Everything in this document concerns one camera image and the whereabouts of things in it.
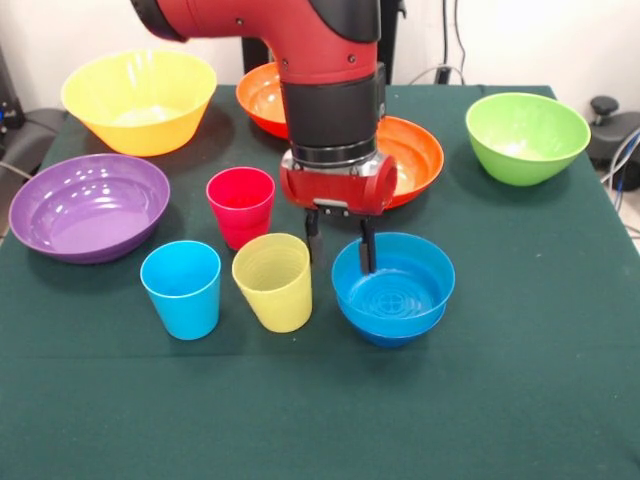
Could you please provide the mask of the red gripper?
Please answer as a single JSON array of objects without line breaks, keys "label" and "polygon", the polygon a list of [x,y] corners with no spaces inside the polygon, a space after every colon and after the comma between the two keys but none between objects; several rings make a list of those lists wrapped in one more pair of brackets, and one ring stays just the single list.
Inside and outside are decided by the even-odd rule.
[{"label": "red gripper", "polygon": [[[319,168],[304,165],[291,150],[282,157],[280,186],[285,197],[305,208],[305,234],[312,265],[324,264],[319,211],[342,209],[356,215],[378,216],[390,205],[397,184],[398,169],[391,155],[381,152],[348,166]],[[376,272],[375,227],[370,216],[359,220],[359,258],[364,275]]]}]

